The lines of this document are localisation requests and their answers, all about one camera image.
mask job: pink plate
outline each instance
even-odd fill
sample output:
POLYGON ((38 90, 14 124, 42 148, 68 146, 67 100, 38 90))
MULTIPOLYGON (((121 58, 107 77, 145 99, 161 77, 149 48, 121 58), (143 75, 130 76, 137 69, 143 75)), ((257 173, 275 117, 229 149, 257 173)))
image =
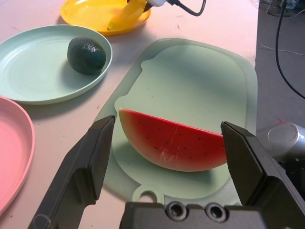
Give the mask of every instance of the pink plate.
POLYGON ((0 215, 22 187, 34 155, 33 123, 17 103, 0 96, 0 215))

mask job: yellow plate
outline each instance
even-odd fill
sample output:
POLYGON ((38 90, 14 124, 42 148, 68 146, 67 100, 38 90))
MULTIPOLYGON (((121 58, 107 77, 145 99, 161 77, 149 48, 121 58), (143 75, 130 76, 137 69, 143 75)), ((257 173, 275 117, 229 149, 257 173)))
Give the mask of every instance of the yellow plate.
POLYGON ((68 24, 87 27, 103 35, 117 35, 135 30, 149 18, 146 11, 131 27, 108 31, 107 26, 114 15, 127 5, 127 0, 66 0, 61 7, 61 17, 68 24))

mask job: plastic plate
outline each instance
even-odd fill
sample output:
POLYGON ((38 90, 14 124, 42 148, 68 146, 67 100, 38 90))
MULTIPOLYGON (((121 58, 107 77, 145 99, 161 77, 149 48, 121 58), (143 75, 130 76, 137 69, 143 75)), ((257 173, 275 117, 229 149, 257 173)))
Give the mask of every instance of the plastic plate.
POLYGON ((25 31, 0 44, 0 95, 24 104, 52 104, 93 88, 106 74, 112 48, 100 33, 72 25, 52 25, 25 31), (74 71, 67 59, 70 41, 78 36, 96 40, 106 63, 95 76, 74 71))
POLYGON ((149 18, 148 10, 131 27, 108 31, 107 26, 115 14, 127 4, 127 0, 67 0, 61 7, 61 17, 68 24, 96 30, 103 35, 117 35, 135 30, 149 18))
POLYGON ((21 106, 0 96, 0 215, 23 185, 34 147, 30 117, 21 106))

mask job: black cable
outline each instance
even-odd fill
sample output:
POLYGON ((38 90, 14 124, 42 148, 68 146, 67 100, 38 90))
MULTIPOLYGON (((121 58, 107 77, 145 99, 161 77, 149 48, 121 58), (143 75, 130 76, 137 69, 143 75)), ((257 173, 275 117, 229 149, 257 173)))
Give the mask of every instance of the black cable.
POLYGON ((284 15, 284 11, 286 9, 286 5, 287 5, 287 0, 284 0, 283 5, 282 5, 282 11, 281 11, 281 16, 280 16, 280 21, 278 23, 277 26, 277 32, 276 32, 276 39, 275 39, 275 58, 276 58, 276 65, 278 68, 278 71, 280 72, 282 78, 284 79, 285 83, 291 88, 291 90, 293 90, 295 93, 297 93, 300 97, 302 97, 303 99, 305 99, 305 96, 302 95, 300 92, 298 92, 286 79, 286 77, 284 76, 281 66, 280 66, 280 62, 278 60, 278 41, 279 41, 279 36, 280 36, 280 30, 281 30, 281 25, 282 25, 282 20, 283 20, 283 15, 284 15))
POLYGON ((183 5, 179 0, 167 0, 167 2, 171 5, 177 5, 179 7, 181 7, 182 9, 184 9, 186 12, 188 12, 189 14, 193 15, 193 16, 200 16, 205 8, 205 3, 206 3, 206 0, 203 0, 202 2, 202 6, 199 10, 198 13, 192 11, 190 8, 188 8, 187 6, 183 5))

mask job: avocado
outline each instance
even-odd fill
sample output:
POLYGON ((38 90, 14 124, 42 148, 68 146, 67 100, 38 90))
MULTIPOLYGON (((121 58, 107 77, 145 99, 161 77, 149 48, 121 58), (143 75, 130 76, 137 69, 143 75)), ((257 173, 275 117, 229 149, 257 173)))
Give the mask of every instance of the avocado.
POLYGON ((84 75, 100 74, 106 53, 102 46, 88 37, 76 37, 68 46, 68 62, 75 71, 84 75))

